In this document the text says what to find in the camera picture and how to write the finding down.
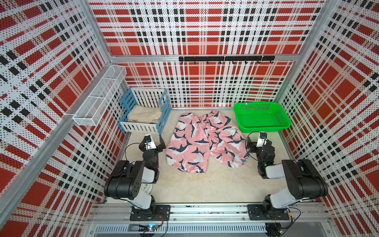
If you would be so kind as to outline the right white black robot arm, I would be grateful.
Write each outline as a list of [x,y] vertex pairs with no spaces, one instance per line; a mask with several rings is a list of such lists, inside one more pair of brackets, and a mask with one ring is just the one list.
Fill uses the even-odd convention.
[[273,216],[303,200],[328,195],[325,180],[310,160],[282,160],[275,164],[275,148],[266,133],[261,132],[256,142],[248,137],[245,148],[247,155],[256,155],[258,174],[263,179],[285,179],[287,184],[281,191],[265,197],[261,214]]

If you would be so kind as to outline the pink shark print shorts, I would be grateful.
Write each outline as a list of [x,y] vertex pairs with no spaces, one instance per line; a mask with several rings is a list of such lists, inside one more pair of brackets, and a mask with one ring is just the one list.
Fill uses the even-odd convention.
[[248,161],[245,141],[236,124],[220,111],[201,117],[184,113],[166,147],[166,161],[191,174],[206,173],[210,157],[227,167],[239,168]]

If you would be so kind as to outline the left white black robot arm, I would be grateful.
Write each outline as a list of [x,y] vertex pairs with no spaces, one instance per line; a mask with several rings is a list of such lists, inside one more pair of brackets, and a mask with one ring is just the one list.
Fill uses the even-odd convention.
[[139,144],[142,160],[119,161],[104,185],[104,195],[113,199],[125,200],[132,205],[131,217],[136,220],[152,220],[159,211],[155,198],[142,190],[143,184],[155,184],[159,178],[159,153],[166,146],[162,136],[160,144],[154,145],[150,135]]

